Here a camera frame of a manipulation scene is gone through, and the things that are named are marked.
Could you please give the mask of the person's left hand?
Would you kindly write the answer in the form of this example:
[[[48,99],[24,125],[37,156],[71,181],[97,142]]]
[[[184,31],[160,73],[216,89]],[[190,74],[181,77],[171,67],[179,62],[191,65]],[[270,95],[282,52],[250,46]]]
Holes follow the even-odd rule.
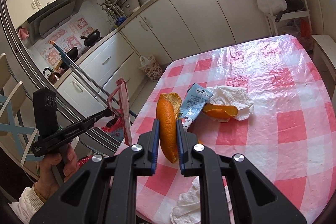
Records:
[[[70,144],[67,145],[66,151],[67,164],[63,168],[65,176],[64,182],[67,182],[79,170],[77,155]],[[52,167],[57,166],[62,161],[59,153],[46,155],[40,163],[40,178],[34,184],[35,190],[45,199],[48,200],[59,189]]]

